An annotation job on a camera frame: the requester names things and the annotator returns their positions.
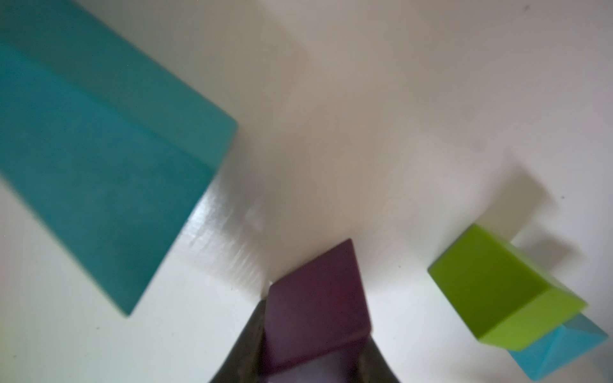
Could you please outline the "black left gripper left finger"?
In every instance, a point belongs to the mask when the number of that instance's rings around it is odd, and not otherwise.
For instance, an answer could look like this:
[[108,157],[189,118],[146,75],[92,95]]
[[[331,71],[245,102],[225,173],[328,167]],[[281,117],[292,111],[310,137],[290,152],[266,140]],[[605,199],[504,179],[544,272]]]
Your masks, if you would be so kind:
[[252,312],[228,357],[210,383],[260,382],[260,354],[267,301],[261,300]]

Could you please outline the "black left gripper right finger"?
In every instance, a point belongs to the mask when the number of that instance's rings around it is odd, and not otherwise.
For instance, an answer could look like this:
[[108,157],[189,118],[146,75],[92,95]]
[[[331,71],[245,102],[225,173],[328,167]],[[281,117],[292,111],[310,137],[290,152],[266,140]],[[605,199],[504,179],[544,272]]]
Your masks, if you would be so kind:
[[356,381],[359,383],[399,383],[389,368],[375,340],[368,338],[362,351],[357,368]]

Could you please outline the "purple triangular prism block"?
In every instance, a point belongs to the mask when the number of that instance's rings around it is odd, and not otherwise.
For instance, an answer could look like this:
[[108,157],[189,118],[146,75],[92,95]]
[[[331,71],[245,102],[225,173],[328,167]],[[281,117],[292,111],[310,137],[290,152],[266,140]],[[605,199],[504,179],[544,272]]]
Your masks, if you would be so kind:
[[273,283],[263,322],[263,382],[349,382],[372,325],[351,239]]

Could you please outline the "green cube block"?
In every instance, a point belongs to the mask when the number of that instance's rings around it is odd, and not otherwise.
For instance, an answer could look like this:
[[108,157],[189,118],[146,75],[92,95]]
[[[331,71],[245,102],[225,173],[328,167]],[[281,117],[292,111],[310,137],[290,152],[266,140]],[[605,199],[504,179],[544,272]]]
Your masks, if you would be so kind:
[[475,223],[428,273],[479,342],[511,351],[525,349],[587,306],[517,247]]

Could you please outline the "teal triangular prism block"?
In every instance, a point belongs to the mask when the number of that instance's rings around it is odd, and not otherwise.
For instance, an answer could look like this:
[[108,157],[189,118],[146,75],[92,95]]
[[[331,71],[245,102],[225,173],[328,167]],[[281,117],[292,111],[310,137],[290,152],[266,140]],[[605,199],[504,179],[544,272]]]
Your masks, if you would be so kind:
[[595,322],[578,314],[526,348],[509,350],[509,354],[528,378],[540,381],[608,338]]
[[236,121],[72,1],[1,4],[1,174],[131,314]]

